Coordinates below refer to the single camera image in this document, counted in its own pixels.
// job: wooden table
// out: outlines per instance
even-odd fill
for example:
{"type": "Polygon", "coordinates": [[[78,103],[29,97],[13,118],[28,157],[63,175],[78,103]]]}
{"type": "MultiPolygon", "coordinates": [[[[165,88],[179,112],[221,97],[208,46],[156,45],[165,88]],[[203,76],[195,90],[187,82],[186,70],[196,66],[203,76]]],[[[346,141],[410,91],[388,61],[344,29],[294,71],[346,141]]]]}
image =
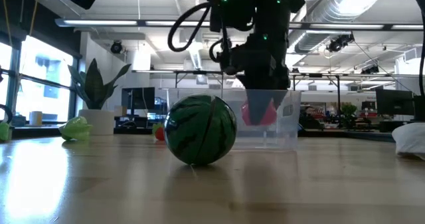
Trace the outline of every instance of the wooden table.
{"type": "Polygon", "coordinates": [[[423,223],[425,162],[304,138],[191,168],[151,136],[0,144],[0,223],[423,223]]]}

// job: clear plastic bin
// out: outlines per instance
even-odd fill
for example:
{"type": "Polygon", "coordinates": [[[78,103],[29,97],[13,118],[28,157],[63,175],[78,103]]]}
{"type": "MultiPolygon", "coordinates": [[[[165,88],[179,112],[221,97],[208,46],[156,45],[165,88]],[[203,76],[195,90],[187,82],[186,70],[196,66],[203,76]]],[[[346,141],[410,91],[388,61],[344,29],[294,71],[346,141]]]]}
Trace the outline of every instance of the clear plastic bin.
{"type": "Polygon", "coordinates": [[[298,144],[298,120],[301,93],[283,90],[250,90],[250,98],[259,100],[278,95],[284,97],[276,110],[276,122],[269,126],[247,126],[242,119],[242,105],[247,101],[245,90],[212,90],[194,88],[166,88],[157,96],[167,101],[168,109],[180,99],[192,94],[210,94],[222,98],[232,108],[238,123],[238,133],[233,150],[295,150],[298,144]]]}

